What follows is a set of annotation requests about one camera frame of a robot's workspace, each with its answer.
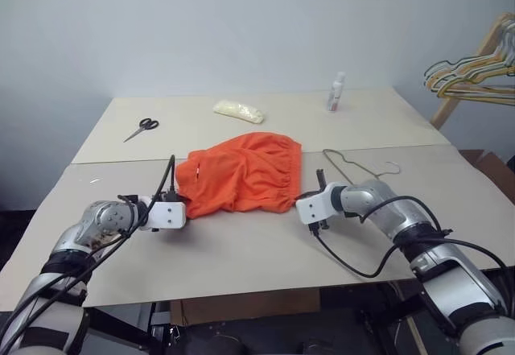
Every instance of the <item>cardboard sheet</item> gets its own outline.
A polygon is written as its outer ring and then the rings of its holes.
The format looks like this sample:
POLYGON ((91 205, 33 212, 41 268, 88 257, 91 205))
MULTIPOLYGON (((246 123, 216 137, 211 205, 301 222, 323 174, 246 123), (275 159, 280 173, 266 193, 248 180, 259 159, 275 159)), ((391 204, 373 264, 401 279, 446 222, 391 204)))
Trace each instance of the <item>cardboard sheet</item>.
POLYGON ((345 90, 338 111, 326 110, 327 92, 234 96, 113 99, 72 163, 186 158, 253 131, 285 134, 304 152, 448 144, 393 89, 345 90), (262 124, 215 114, 221 99, 250 104, 265 114, 262 124), (143 118, 159 127, 123 142, 143 118))
MULTIPOLYGON (((348 151, 347 157, 374 171, 402 168, 381 177, 398 195, 423 200, 451 237, 482 245, 509 265, 515 263, 515 206, 453 146, 402 147, 348 151)), ((94 163, 69 166, 41 204, 11 260, 0 272, 0 311, 14 308, 27 284, 47 260, 61 233, 77 223, 95 200, 117 194, 151 194, 165 161, 94 163)), ((341 165, 356 182, 370 177, 341 165)), ((327 181, 342 181, 321 153, 303 155, 302 188, 317 189, 315 170, 327 181)), ((321 233, 335 252, 366 272, 376 270, 390 241, 369 221, 336 217, 321 233)), ((463 248, 482 269, 495 263, 463 248)), ((373 281, 407 279, 412 274, 400 253, 373 281)), ((138 232, 93 273, 85 306, 188 299, 278 289, 321 287, 372 281, 335 262, 288 213, 218 212, 193 220, 184 229, 138 232)))

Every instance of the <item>white wall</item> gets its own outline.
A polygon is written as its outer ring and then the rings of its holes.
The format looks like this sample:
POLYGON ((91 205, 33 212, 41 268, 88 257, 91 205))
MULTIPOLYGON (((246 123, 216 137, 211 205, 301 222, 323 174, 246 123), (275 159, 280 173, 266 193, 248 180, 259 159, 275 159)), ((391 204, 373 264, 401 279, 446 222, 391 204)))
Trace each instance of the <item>white wall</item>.
MULTIPOLYGON (((0 208, 34 208, 114 96, 394 86, 473 53, 515 0, 0 0, 0 208)), ((461 103, 457 147, 515 154, 515 110, 461 103)))

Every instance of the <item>white bottle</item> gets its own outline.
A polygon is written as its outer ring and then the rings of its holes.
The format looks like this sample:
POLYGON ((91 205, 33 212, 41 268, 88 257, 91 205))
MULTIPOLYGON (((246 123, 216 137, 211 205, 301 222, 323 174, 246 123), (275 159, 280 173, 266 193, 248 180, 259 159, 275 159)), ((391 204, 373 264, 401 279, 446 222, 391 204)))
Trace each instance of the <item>white bottle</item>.
POLYGON ((335 112, 338 108, 341 93, 344 89, 345 72, 338 72, 329 92, 328 111, 335 112))

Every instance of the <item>table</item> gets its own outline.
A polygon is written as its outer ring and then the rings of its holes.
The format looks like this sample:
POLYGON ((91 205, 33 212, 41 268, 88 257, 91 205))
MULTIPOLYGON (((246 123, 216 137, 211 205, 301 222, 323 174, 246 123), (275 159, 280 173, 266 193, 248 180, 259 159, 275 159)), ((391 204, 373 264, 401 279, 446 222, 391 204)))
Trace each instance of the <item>table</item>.
POLYGON ((212 147, 253 131, 288 135, 304 152, 449 144, 393 89, 345 90, 335 113, 326 110, 328 93, 113 99, 72 163, 168 159, 212 147), (220 99, 254 105, 265 114, 255 125, 214 114, 220 99), (142 118, 159 127, 123 143, 142 118))
MULTIPOLYGON (((402 167, 400 175, 381 177, 397 194, 419 197, 451 235, 493 250, 506 263, 515 263, 515 207, 482 173, 451 145, 394 147, 346 151, 348 158, 375 171, 384 162, 402 167)), ((39 207, 11 260, 0 272, 0 310, 12 310, 39 270, 58 236, 76 223, 95 200, 117 194, 151 194, 166 161, 88 163, 69 166, 39 207)), ((320 152, 303 155, 302 189, 318 184, 315 169, 328 181, 342 180, 320 152)), ((343 166, 356 181, 369 177, 356 167, 343 166)), ((324 240, 344 259, 363 271, 374 271, 390 247, 389 240, 368 221, 330 220, 324 240)), ((466 251, 481 269, 493 268, 489 258, 466 251)), ((412 276, 406 260, 396 253, 377 280, 412 276)), ((89 283, 85 306, 141 303, 206 295, 322 287, 369 281, 342 269, 318 245, 295 210, 285 214, 254 211, 218 212, 201 217, 182 230, 138 232, 104 265, 89 283)))

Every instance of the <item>black scissor handle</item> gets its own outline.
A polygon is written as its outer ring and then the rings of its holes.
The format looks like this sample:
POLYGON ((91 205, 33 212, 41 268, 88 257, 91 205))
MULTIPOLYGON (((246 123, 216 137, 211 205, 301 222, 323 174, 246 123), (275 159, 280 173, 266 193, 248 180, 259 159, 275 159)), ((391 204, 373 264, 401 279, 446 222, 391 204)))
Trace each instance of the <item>black scissor handle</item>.
POLYGON ((139 126, 144 128, 145 130, 152 130, 159 125, 157 120, 152 120, 150 118, 144 118, 139 122, 139 126))

